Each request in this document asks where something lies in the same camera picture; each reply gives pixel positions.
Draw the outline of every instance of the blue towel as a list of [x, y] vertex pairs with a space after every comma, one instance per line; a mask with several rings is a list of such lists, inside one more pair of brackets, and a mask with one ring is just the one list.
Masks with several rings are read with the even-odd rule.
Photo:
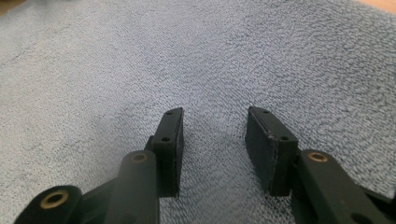
[[396, 15], [353, 0], [28, 0], [0, 17], [0, 223], [56, 185], [87, 192], [185, 109], [162, 223], [293, 223], [245, 148], [248, 107], [360, 185], [396, 188]]

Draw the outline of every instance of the black mechanical linkage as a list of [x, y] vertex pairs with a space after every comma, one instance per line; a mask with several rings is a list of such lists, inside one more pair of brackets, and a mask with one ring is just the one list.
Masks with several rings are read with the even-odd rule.
[[16, 224], [158, 224], [159, 198], [176, 197], [183, 154], [183, 108], [163, 114], [145, 150], [122, 160], [119, 175], [81, 195], [74, 186], [38, 194]]
[[296, 137], [268, 110], [249, 108], [246, 146], [265, 191], [272, 196], [292, 191], [296, 223], [394, 223], [395, 199], [356, 185], [331, 155], [301, 151]]

